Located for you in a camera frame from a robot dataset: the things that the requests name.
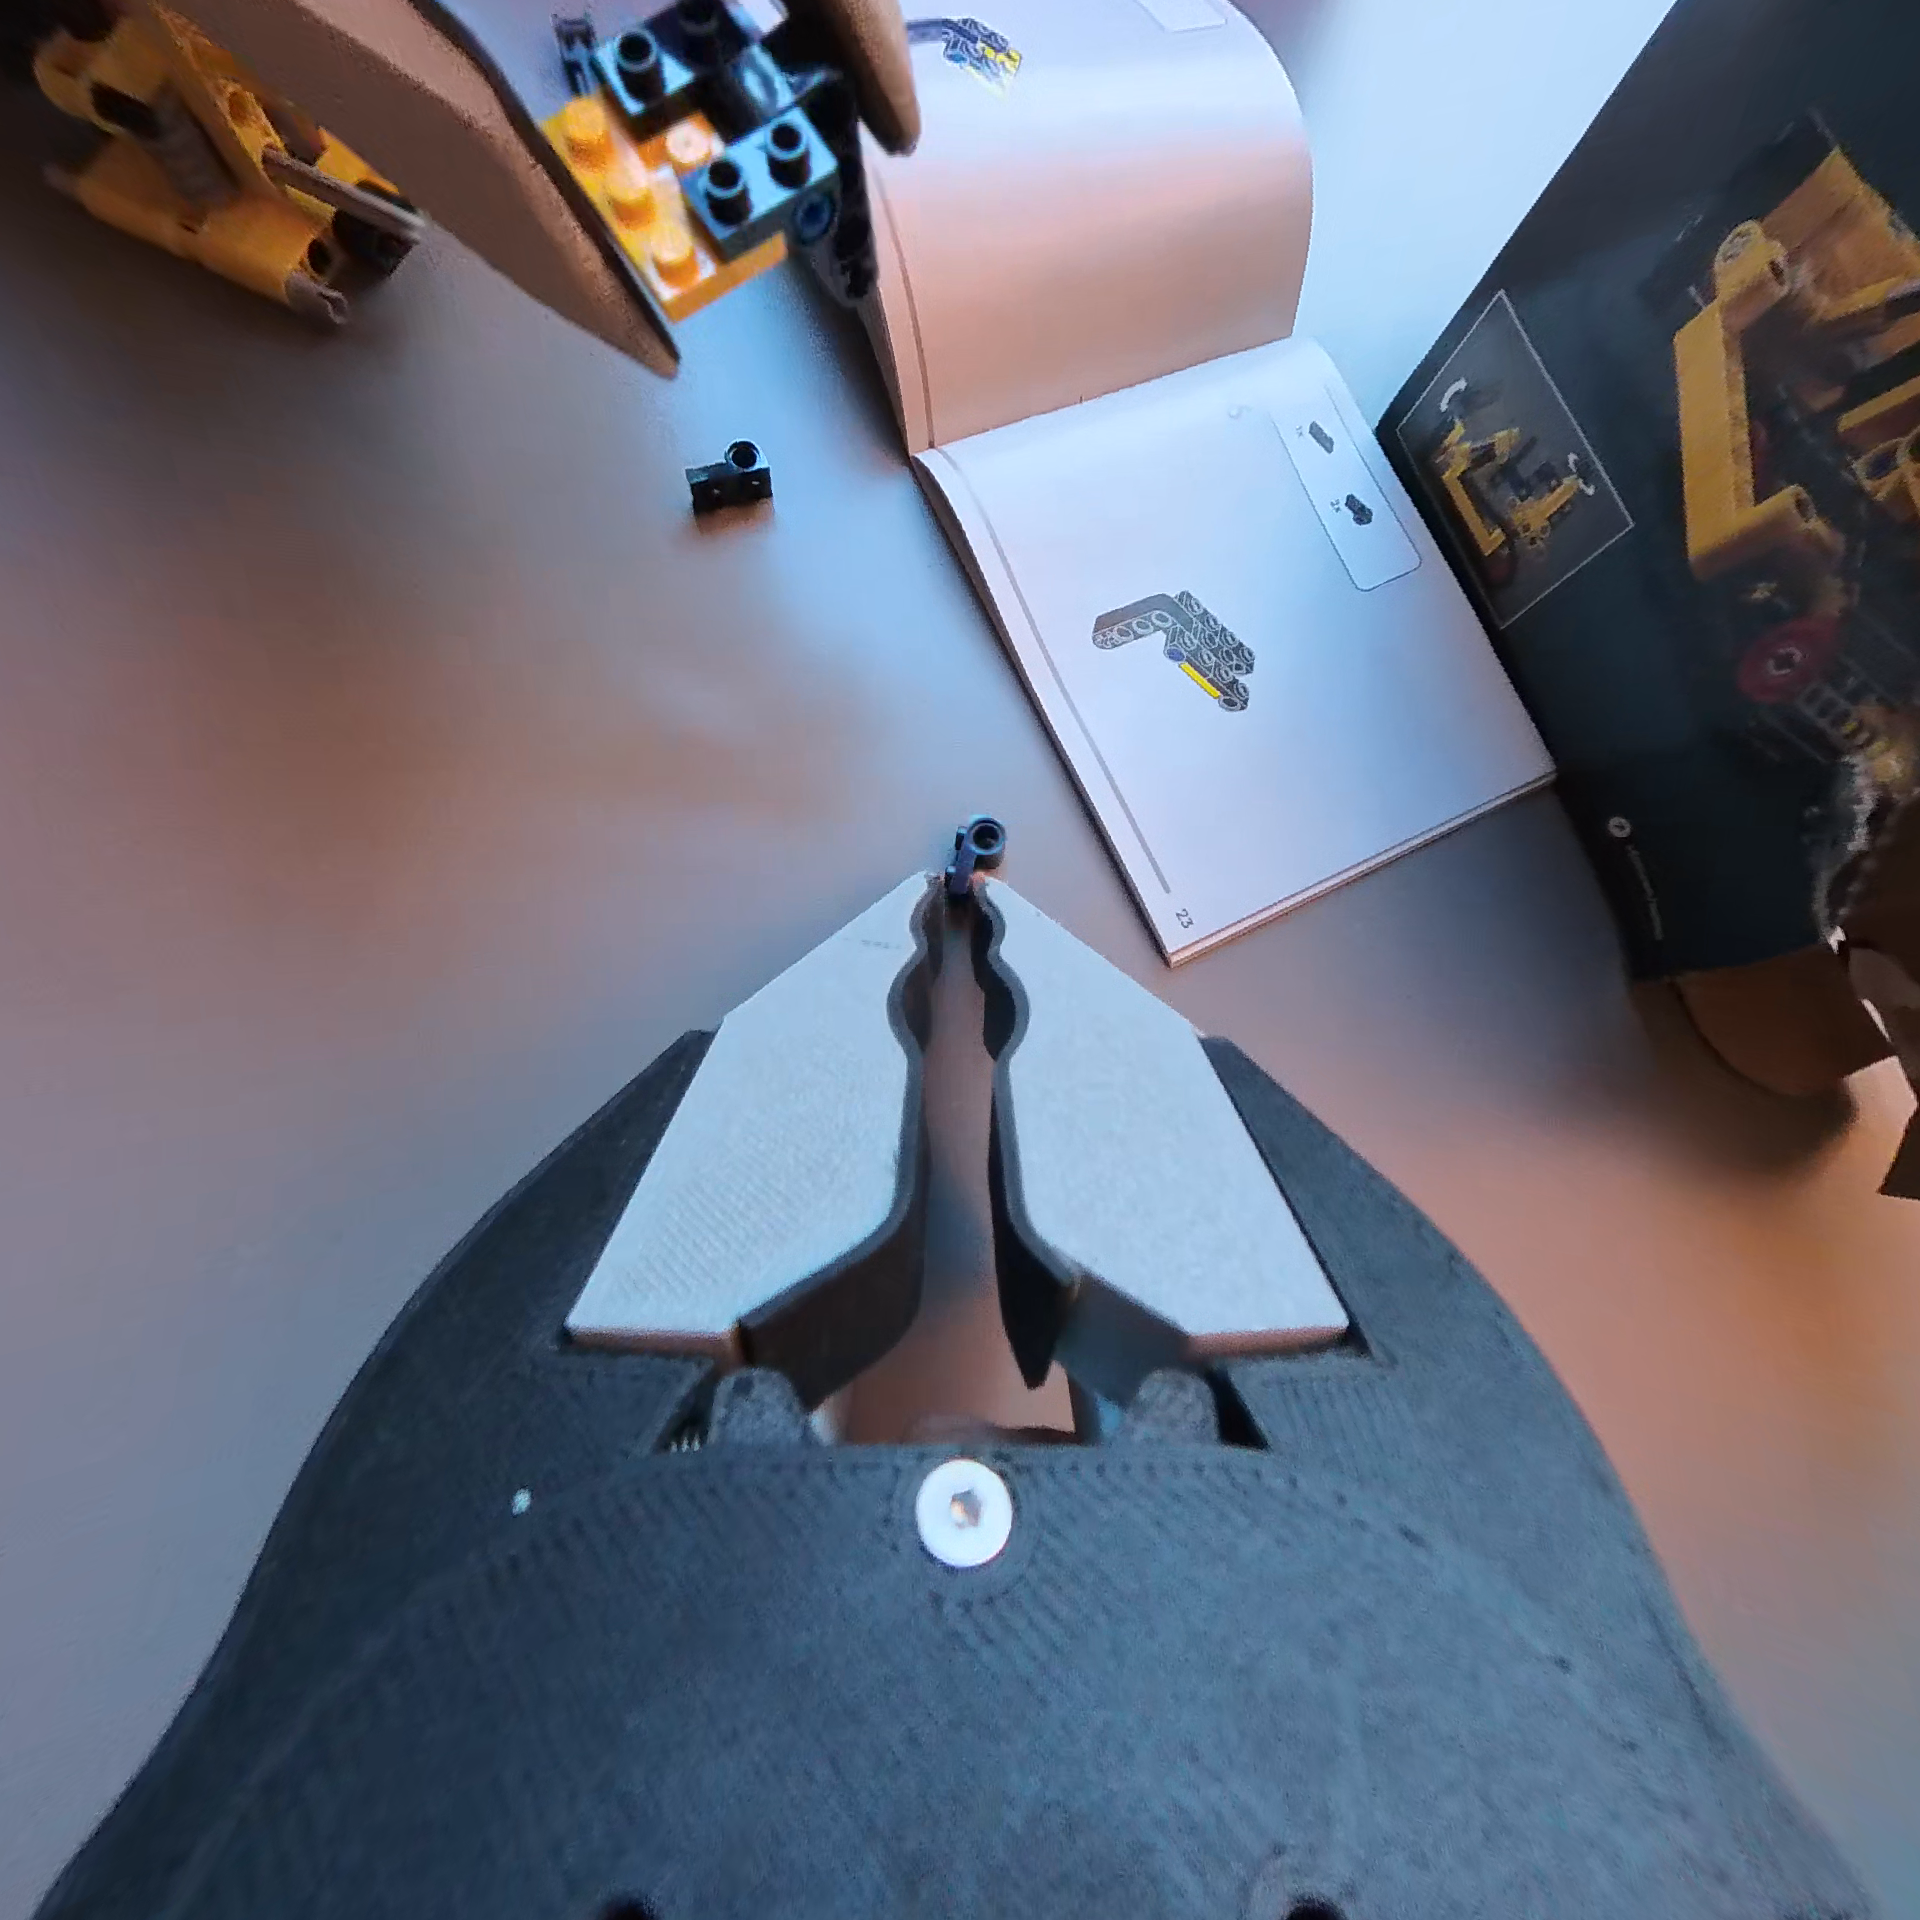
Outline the black lego box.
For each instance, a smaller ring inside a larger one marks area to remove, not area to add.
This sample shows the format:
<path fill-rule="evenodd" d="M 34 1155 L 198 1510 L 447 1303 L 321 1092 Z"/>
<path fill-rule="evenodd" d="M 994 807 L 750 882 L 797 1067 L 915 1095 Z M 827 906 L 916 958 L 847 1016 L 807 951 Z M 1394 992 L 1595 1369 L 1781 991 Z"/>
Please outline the black lego box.
<path fill-rule="evenodd" d="M 1636 982 L 1916 1089 L 1918 6 L 1674 6 L 1378 439 Z"/>

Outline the white instruction booklet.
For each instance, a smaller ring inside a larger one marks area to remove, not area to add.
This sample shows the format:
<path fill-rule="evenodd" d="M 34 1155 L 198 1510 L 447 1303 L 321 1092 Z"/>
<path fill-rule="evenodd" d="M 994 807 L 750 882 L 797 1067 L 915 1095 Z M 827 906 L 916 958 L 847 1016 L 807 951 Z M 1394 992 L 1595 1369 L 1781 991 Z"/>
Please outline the white instruction booklet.
<path fill-rule="evenodd" d="M 902 446 L 1178 968 L 1553 780 L 1297 319 L 1311 154 L 1233 6 L 902 6 L 867 150 Z"/>

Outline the yellow lego model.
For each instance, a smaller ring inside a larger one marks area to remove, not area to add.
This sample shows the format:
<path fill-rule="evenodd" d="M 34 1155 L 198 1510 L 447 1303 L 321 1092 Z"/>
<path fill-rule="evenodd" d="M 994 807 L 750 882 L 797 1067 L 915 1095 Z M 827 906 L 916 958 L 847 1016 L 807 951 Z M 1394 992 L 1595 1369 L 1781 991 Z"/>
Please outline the yellow lego model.
<path fill-rule="evenodd" d="M 4 78 L 74 126 L 46 184 L 334 330 L 425 239 L 394 182 L 167 6 L 4 6 Z"/>

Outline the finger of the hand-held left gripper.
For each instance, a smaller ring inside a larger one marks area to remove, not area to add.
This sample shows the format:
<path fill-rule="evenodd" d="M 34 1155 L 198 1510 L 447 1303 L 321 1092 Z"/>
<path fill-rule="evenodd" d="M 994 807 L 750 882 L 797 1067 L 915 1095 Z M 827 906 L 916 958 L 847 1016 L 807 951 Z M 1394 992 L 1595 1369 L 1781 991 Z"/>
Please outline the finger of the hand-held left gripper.
<path fill-rule="evenodd" d="M 838 73 L 860 124 L 892 155 L 921 143 L 921 103 L 899 2 L 785 2 L 785 32 L 805 65 Z"/>
<path fill-rule="evenodd" d="M 363 154 L 530 300 L 671 377 L 681 353 L 482 44 L 446 6 L 182 2 L 270 91 Z"/>

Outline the black and yellow lego assembly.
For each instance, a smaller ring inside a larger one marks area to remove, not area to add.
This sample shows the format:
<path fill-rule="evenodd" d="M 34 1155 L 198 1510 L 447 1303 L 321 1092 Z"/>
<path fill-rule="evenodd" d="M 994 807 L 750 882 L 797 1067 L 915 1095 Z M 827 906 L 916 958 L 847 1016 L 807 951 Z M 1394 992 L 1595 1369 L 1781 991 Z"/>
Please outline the black and yellow lego assembly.
<path fill-rule="evenodd" d="M 842 304 L 878 279 L 852 88 L 750 6 L 553 15 L 540 131 L 667 322 L 802 256 Z"/>

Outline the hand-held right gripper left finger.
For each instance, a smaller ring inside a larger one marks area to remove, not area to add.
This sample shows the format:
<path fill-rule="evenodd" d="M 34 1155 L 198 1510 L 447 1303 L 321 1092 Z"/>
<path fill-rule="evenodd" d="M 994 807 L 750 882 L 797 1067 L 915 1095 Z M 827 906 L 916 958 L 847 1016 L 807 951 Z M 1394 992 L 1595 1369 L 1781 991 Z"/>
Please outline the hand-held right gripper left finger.
<path fill-rule="evenodd" d="M 921 1308 L 938 881 L 911 873 L 708 1035 L 564 1334 L 823 1406 Z"/>

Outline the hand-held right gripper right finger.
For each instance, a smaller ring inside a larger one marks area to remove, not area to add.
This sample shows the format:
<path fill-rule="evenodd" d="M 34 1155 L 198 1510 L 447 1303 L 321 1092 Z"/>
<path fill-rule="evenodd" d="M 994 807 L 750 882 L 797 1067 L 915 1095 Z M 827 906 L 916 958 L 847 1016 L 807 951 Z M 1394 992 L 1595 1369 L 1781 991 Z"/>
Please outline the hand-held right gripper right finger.
<path fill-rule="evenodd" d="M 991 1057 L 996 1305 L 1021 1380 L 1068 1387 L 1075 1443 L 1148 1379 L 1333 1354 L 1353 1318 L 1206 1035 L 1009 882 L 973 886 Z"/>

